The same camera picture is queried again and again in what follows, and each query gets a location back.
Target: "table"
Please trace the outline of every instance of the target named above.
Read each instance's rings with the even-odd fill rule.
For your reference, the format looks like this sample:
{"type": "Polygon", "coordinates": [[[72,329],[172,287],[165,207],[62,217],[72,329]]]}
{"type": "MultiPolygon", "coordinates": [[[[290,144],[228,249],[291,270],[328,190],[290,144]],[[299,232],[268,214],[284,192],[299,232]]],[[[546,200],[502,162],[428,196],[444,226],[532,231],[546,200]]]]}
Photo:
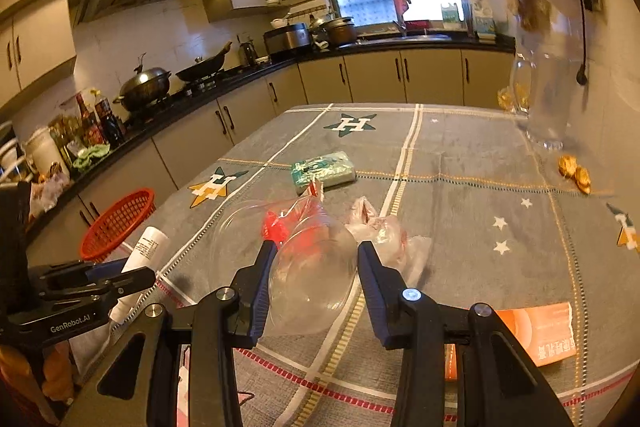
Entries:
{"type": "MultiPolygon", "coordinates": [[[[229,210],[243,201],[294,198],[289,165],[342,150],[358,177],[328,189],[325,209],[345,220],[364,195],[383,214],[397,215],[409,236],[430,237],[418,288],[437,302],[485,301],[495,309],[571,304],[577,355],[542,371],[574,423],[595,426],[640,358],[640,255],[617,246],[615,214],[623,207],[596,160],[578,154],[593,180],[585,196],[558,174],[557,153],[527,141],[522,124],[497,111],[421,104],[291,109],[171,196],[134,233],[132,241],[153,225],[171,240],[159,281],[139,309],[155,301],[174,309],[228,284],[257,253],[247,248],[256,239],[247,233],[225,245],[223,259],[211,258],[216,226],[229,210]],[[211,197],[198,201],[193,187],[210,180],[211,197]],[[494,227],[496,218],[506,226],[494,227]]],[[[114,328],[112,338],[121,330],[114,328]]],[[[329,330],[263,338],[235,359],[238,390],[255,394],[241,407],[245,426],[390,424],[401,352],[385,351],[374,337],[357,283],[329,330]]],[[[446,425],[455,415],[455,387],[447,385],[446,425]]]]}

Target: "red basket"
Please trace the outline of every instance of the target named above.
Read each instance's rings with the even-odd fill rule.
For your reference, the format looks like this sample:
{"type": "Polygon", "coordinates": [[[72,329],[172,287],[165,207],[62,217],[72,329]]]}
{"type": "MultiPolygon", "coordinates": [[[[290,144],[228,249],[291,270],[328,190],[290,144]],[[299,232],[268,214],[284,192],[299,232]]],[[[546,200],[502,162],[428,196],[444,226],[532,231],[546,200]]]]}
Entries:
{"type": "Polygon", "coordinates": [[[154,192],[140,188],[101,214],[82,238],[80,257],[101,263],[147,217],[156,211],[154,192]]]}

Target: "orange box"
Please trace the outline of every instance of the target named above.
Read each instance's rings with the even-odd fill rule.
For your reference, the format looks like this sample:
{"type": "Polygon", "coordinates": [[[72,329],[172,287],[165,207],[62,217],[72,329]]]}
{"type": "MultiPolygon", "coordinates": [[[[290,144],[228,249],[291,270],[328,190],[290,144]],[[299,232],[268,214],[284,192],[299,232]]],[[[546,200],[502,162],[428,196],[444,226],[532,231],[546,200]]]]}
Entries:
{"type": "MultiPolygon", "coordinates": [[[[575,355],[572,309],[568,302],[497,311],[538,367],[575,355]]],[[[456,380],[456,350],[446,346],[445,379],[456,380]]]]}

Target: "kettle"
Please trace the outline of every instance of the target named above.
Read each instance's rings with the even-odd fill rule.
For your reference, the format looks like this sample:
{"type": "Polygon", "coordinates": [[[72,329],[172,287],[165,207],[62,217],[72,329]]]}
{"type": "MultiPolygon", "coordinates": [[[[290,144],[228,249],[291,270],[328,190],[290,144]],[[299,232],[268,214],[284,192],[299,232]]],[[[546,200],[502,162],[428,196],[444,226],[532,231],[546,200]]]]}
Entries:
{"type": "Polygon", "coordinates": [[[243,67],[255,66],[258,54],[255,52],[254,43],[249,40],[240,44],[240,64],[243,67]]]}

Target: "wall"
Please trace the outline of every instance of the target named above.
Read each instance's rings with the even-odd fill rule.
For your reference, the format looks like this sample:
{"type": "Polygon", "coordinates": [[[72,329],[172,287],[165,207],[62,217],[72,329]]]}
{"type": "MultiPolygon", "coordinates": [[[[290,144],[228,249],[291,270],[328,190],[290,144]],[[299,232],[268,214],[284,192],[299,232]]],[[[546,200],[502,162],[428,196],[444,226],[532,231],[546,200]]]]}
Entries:
{"type": "Polygon", "coordinates": [[[574,96],[571,132],[602,160],[640,221],[640,11],[633,0],[602,0],[587,13],[588,88],[574,96]]]}
{"type": "MultiPolygon", "coordinates": [[[[218,53],[231,40],[234,45],[224,65],[228,69],[239,65],[238,34],[243,41],[249,36],[254,40],[258,56],[266,55],[262,34],[271,29],[270,20],[260,15],[210,24],[202,0],[167,0],[82,23],[73,31],[78,52],[74,74],[13,115],[15,132],[27,140],[61,112],[60,103],[79,90],[84,90],[86,102],[93,103],[88,92],[91,87],[113,100],[122,84],[135,75],[133,69],[143,53],[145,68],[159,66],[175,73],[193,65],[195,57],[218,53]]],[[[172,75],[171,93],[183,85],[172,75]]],[[[128,113],[122,106],[111,106],[126,120],[128,113]]]]}

